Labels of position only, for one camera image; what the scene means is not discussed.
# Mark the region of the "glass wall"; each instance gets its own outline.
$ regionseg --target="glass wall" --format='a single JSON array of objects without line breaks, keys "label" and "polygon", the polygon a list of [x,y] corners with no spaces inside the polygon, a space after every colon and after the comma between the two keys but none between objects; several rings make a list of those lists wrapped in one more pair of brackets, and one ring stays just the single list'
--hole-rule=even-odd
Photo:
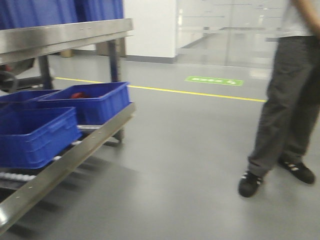
[{"label": "glass wall", "polygon": [[287,0],[177,0],[177,62],[271,68]]}]

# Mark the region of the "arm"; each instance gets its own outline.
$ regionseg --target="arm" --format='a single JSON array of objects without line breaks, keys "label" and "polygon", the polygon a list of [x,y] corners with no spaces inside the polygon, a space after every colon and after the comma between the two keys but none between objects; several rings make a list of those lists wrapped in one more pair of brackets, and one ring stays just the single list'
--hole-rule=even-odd
[{"label": "arm", "polygon": [[320,16],[315,10],[315,6],[310,0],[291,0],[298,12],[304,18],[306,24],[320,39]]}]

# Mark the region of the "dark gray pants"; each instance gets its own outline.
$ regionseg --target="dark gray pants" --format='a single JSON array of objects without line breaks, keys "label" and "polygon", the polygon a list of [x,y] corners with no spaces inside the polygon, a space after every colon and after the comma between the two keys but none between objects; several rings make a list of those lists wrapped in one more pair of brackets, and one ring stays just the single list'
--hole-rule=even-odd
[{"label": "dark gray pants", "polygon": [[263,177],[279,158],[293,164],[305,155],[320,110],[320,43],[315,36],[278,41],[248,169]]}]

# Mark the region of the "black sneaker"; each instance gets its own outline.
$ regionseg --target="black sneaker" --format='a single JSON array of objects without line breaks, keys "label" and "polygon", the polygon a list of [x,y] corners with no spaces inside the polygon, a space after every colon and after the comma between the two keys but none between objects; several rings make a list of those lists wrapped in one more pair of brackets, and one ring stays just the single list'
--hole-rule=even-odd
[{"label": "black sneaker", "polygon": [[293,164],[280,159],[278,163],[281,167],[288,170],[290,173],[292,173],[293,176],[306,184],[313,184],[316,180],[314,173],[302,162]]},{"label": "black sneaker", "polygon": [[258,177],[252,174],[250,171],[246,171],[239,182],[239,194],[245,198],[249,198],[257,192],[258,187],[262,183],[262,177]]}]

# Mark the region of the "red object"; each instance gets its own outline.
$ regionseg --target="red object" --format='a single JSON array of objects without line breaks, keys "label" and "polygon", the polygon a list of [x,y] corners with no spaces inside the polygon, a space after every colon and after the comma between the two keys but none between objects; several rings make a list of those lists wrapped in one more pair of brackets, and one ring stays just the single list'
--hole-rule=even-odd
[{"label": "red object", "polygon": [[87,99],[90,98],[88,95],[86,95],[84,92],[76,92],[71,95],[71,99]]},{"label": "red object", "polygon": [[11,72],[11,71],[12,71],[12,68],[11,68],[10,66],[4,65],[4,67],[5,67],[5,70],[6,70],[7,72]]}]

